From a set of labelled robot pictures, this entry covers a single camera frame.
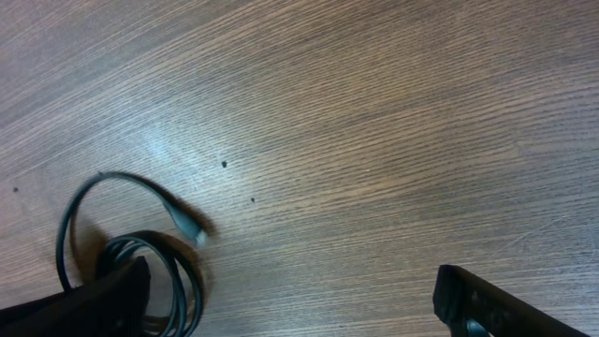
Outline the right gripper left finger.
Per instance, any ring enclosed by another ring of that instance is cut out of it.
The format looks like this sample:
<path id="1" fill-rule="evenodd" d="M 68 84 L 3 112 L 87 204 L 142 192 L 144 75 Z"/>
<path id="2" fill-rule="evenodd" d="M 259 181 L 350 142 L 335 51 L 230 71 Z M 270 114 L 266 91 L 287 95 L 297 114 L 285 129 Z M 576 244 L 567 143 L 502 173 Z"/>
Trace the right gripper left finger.
<path id="1" fill-rule="evenodd" d="M 140 336 L 151 275 L 144 257 L 91 284 L 1 311 L 1 337 Z"/>

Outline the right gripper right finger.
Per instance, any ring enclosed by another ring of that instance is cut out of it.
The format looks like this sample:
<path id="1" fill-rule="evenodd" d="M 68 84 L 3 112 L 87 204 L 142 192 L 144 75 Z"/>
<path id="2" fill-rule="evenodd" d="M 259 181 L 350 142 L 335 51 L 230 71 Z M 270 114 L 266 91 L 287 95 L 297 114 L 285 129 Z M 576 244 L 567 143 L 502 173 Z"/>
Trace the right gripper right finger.
<path id="1" fill-rule="evenodd" d="M 432 302 L 452 337 L 587 336 L 459 266 L 439 267 Z"/>

